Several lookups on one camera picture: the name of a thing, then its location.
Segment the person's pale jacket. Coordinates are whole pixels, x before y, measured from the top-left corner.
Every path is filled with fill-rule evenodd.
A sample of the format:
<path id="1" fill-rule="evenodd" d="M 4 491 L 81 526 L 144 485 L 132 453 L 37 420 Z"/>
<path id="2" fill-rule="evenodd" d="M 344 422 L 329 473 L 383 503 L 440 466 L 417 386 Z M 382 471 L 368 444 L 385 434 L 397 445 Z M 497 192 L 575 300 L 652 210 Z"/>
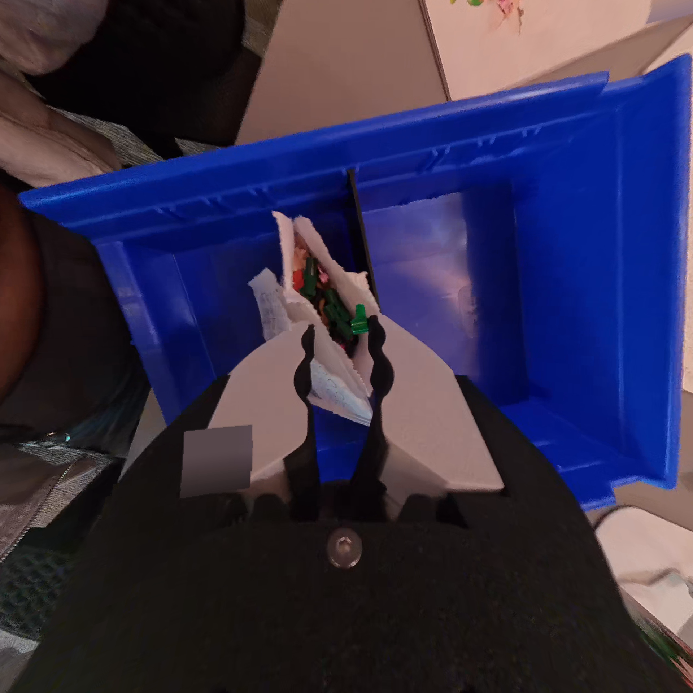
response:
<path id="1" fill-rule="evenodd" d="M 107 1 L 1 2 L 1 168 L 32 187 L 121 168 L 110 140 L 49 107 L 26 76 L 63 67 L 93 39 Z"/>

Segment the grey zippered bag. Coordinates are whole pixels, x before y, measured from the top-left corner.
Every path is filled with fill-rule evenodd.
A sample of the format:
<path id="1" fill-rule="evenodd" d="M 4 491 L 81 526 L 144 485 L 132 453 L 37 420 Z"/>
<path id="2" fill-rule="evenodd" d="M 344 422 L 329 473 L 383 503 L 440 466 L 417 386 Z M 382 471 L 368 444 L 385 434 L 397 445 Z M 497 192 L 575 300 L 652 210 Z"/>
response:
<path id="1" fill-rule="evenodd" d="M 61 444 L 1 446 L 1 649 L 36 647 L 124 462 Z"/>

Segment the grey desk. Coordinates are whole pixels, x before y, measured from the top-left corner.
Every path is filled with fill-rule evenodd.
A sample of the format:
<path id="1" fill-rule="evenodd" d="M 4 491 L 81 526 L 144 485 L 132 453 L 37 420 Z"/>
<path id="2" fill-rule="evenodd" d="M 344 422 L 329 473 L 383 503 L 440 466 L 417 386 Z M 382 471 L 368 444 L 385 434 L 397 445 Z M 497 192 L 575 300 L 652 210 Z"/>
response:
<path id="1" fill-rule="evenodd" d="M 432 49 L 423 47 L 423 29 L 410 29 L 417 20 L 405 19 L 394 39 L 377 38 L 374 46 L 357 48 L 348 40 L 374 38 L 375 30 L 336 29 L 336 10 L 320 10 L 318 18 L 329 19 L 336 47 L 328 48 L 327 38 L 312 38 L 306 47 L 289 48 L 288 32 L 282 32 L 283 43 L 270 49 L 250 102 L 249 124 L 241 130 L 245 141 L 445 104 L 441 87 L 424 85 L 434 75 L 434 60 L 428 55 Z M 361 577 L 376 567 L 394 573 L 385 578 L 385 595 L 394 596 L 403 586 L 412 594 L 405 600 L 414 603 L 442 594 L 448 584 L 456 597 L 467 583 L 480 584 L 481 601 L 498 601 L 496 584 L 509 584 L 523 606 L 529 605 L 524 594 L 531 590 L 540 604 L 563 594 L 575 605 L 620 603 L 602 548 L 563 476 L 468 376 L 455 377 L 503 490 L 449 493 L 438 500 L 412 496 L 397 518 L 388 519 L 376 515 L 372 502 L 353 501 L 351 482 L 340 481 L 334 489 L 324 488 L 333 494 L 325 501 L 334 503 L 332 519 L 299 520 L 299 529 L 326 539 L 338 522 L 354 526 L 363 553 L 350 572 Z M 202 444 L 214 439 L 209 421 L 228 378 L 215 381 L 162 432 L 118 487 L 134 536 L 146 548 L 167 546 L 165 553 L 172 554 L 200 533 L 197 525 L 211 524 L 203 515 L 225 500 L 223 494 L 199 491 L 185 498 L 181 476 L 191 472 L 190 481 L 202 482 Z M 323 471 L 347 451 L 338 438 L 331 431 L 326 447 L 317 450 Z"/>

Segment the grey woven chair seat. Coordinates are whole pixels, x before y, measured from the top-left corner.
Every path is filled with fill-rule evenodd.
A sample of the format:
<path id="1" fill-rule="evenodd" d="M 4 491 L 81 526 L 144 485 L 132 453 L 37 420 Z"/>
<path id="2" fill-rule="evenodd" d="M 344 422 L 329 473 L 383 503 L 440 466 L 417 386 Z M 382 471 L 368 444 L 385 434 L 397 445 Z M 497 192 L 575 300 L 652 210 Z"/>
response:
<path id="1" fill-rule="evenodd" d="M 110 140 L 114 146 L 121 163 L 126 167 L 143 166 L 146 164 L 163 161 L 166 158 L 152 149 L 149 144 L 141 140 L 136 134 L 132 133 L 126 126 L 100 120 L 98 118 L 86 117 L 63 109 L 53 108 L 57 113 L 66 118 L 80 123 L 93 131 L 96 131 Z M 217 151 L 221 149 L 218 145 L 211 145 L 186 139 L 174 139 L 173 143 L 178 147 L 178 154 L 184 157 L 191 157 L 204 152 Z"/>

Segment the white printed board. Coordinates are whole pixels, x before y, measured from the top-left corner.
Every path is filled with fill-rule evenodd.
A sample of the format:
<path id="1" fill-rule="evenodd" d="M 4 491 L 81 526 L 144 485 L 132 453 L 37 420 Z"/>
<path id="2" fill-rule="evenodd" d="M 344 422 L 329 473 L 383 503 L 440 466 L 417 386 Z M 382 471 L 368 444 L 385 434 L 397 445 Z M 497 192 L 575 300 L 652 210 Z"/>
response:
<path id="1" fill-rule="evenodd" d="M 451 100 L 529 84 L 623 39 L 675 40 L 691 1 L 421 1 Z"/>

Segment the white numbered paper bag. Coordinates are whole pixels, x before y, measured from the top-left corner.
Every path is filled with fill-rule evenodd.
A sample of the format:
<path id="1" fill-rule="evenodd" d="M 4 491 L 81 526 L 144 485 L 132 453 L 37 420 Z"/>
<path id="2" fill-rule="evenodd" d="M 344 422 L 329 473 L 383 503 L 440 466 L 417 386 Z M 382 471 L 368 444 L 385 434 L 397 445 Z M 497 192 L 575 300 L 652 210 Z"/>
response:
<path id="1" fill-rule="evenodd" d="M 313 223 L 306 217 L 290 218 L 272 212 L 279 233 L 282 276 L 265 268 L 250 282 L 258 305 L 263 336 L 271 340 L 300 322 L 315 327 L 310 365 L 310 403 L 345 419 L 367 426 L 373 416 L 370 384 L 373 360 L 367 336 L 354 335 L 345 344 L 337 326 L 328 325 L 327 291 L 333 291 L 344 308 L 346 323 L 358 316 L 378 315 L 380 308 L 369 288 L 366 272 L 345 270 L 331 255 Z"/>

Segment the blue plastic bin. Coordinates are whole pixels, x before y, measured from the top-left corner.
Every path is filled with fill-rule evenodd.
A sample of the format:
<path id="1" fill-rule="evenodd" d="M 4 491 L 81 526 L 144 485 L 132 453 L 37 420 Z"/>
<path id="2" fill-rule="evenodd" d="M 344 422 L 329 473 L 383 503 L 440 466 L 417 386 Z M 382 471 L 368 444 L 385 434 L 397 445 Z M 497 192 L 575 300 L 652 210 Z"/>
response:
<path id="1" fill-rule="evenodd" d="M 263 342 L 272 212 L 355 270 L 356 169 L 380 307 L 528 436 L 581 506 L 672 488 L 692 59 L 371 118 L 22 193 L 96 246 L 172 423 Z"/>

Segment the white rounded object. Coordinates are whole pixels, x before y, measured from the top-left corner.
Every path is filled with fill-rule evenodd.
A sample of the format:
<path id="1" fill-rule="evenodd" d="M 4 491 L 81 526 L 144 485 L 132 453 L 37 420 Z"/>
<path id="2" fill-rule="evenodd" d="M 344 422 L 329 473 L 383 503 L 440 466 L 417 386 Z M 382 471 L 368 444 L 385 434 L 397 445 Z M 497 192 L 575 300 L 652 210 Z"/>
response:
<path id="1" fill-rule="evenodd" d="M 692 531 L 636 507 L 594 531 L 628 607 L 692 646 Z"/>

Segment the person's dark pants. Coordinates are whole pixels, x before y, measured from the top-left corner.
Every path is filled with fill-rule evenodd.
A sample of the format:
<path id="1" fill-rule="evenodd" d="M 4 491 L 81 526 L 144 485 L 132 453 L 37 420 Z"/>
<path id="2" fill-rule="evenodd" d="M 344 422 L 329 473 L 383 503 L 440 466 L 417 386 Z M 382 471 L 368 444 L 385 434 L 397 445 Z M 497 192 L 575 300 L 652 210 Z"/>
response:
<path id="1" fill-rule="evenodd" d="M 1 442 L 124 455 L 150 392 L 96 248 L 1 186 Z"/>

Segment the black bin divider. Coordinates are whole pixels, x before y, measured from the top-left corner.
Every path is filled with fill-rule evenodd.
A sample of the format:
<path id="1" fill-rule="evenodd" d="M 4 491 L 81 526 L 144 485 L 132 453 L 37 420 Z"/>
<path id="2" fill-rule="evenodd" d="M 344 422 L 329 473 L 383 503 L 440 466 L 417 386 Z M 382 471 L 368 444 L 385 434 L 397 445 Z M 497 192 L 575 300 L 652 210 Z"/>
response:
<path id="1" fill-rule="evenodd" d="M 368 246 L 366 226 L 363 218 L 362 207 L 359 201 L 356 169 L 347 169 L 346 173 L 349 202 L 351 204 L 352 216 L 354 217 L 354 222 L 351 224 L 349 230 L 354 269 L 359 273 L 366 273 L 366 281 L 369 290 L 374 297 L 376 305 L 379 307 L 380 302 L 374 279 L 374 269 Z"/>

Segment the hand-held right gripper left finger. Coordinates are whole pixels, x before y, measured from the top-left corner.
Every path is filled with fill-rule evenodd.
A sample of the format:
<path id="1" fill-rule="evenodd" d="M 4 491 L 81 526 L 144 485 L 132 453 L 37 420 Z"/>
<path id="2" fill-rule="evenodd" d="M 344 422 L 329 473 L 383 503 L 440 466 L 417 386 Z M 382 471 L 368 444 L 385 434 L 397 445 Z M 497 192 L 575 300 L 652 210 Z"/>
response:
<path id="1" fill-rule="evenodd" d="M 237 444 L 224 481 L 247 499 L 279 497 L 297 520 L 319 514 L 321 481 L 311 364 L 315 327 L 294 324 L 265 342 L 230 373 L 209 431 Z"/>

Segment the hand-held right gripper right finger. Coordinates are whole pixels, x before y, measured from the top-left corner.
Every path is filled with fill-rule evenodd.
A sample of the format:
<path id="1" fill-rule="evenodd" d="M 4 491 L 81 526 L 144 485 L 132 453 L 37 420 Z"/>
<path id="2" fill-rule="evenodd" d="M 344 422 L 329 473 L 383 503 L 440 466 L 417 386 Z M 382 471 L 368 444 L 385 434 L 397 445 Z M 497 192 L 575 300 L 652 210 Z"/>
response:
<path id="1" fill-rule="evenodd" d="M 375 396 L 352 500 L 395 519 L 412 496 L 497 493 L 505 485 L 452 369 L 384 315 L 369 317 Z"/>

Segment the pile of small toy bricks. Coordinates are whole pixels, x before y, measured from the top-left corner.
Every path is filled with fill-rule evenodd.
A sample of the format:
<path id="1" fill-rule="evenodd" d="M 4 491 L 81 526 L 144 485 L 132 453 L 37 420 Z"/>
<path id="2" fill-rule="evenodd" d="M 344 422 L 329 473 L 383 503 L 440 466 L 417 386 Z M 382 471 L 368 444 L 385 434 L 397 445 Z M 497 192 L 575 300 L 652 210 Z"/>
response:
<path id="1" fill-rule="evenodd" d="M 303 240 L 297 241 L 292 252 L 292 287 L 316 309 L 330 338 L 349 358 L 354 357 L 360 335 L 351 332 L 355 310 L 347 308 L 324 265 L 307 248 Z"/>

